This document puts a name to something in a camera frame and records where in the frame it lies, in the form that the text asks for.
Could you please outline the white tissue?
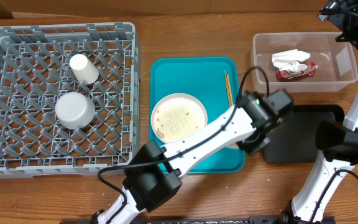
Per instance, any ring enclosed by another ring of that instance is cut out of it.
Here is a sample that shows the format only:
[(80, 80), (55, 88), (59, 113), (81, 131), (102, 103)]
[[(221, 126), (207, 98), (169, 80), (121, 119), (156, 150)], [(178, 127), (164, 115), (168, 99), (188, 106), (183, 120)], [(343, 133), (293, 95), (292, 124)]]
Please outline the white tissue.
[(303, 62), (308, 60), (310, 56), (310, 53), (298, 49), (287, 50), (272, 54), (272, 64), (281, 72), (300, 72), (307, 68), (307, 65)]

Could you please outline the red snack wrapper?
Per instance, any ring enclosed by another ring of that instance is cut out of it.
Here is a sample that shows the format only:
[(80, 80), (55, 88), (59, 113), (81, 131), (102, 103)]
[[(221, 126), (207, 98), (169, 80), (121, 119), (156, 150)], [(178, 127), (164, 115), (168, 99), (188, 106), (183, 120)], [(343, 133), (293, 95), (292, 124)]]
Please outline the red snack wrapper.
[(304, 70), (299, 72), (289, 72), (289, 71), (276, 71), (276, 76), (279, 80), (294, 80), (297, 78), (303, 77), (312, 77), (315, 75), (316, 70), (319, 68), (317, 64), (311, 62)]

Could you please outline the white cup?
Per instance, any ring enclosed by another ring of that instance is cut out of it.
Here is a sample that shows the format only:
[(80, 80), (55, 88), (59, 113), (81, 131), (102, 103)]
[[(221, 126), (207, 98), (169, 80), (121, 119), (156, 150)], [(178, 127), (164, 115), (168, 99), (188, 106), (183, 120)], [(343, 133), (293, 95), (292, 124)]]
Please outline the white cup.
[(98, 69), (93, 65), (91, 60), (83, 54), (76, 54), (72, 56), (69, 61), (69, 65), (75, 78), (80, 83), (90, 85), (99, 77)]

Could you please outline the grey bowl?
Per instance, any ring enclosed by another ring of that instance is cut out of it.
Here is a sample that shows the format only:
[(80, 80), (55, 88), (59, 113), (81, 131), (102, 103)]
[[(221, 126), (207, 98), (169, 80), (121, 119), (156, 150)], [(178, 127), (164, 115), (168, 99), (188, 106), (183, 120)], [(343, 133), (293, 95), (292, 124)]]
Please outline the grey bowl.
[(77, 92), (64, 94), (55, 105), (57, 119), (68, 129), (84, 128), (93, 120), (95, 112), (93, 101)]

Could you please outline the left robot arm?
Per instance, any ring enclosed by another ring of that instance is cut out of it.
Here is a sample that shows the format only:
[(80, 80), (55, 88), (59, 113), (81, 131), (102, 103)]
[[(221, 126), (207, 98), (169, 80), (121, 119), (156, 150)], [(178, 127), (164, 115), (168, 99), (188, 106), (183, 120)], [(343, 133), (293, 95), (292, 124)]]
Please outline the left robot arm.
[(222, 148), (256, 142), (278, 126), (278, 120), (293, 108), (285, 90), (268, 97), (246, 91), (236, 103), (207, 126), (189, 136), (157, 146), (144, 144), (128, 165), (119, 198), (108, 210), (100, 210), (92, 223), (130, 223), (144, 210), (151, 212), (169, 201), (182, 185), (182, 178), (200, 162)]

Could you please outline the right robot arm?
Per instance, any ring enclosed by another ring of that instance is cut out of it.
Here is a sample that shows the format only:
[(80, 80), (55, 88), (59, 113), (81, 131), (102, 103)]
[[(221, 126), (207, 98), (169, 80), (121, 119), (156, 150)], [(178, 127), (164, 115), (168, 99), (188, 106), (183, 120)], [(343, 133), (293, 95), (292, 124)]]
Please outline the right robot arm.
[[(341, 34), (337, 42), (349, 42), (358, 50), (358, 1), (328, 1), (318, 12)], [(278, 218), (279, 223), (334, 223), (324, 210), (341, 181), (358, 165), (358, 91), (341, 126), (322, 121), (316, 130), (318, 153), (300, 192)]]

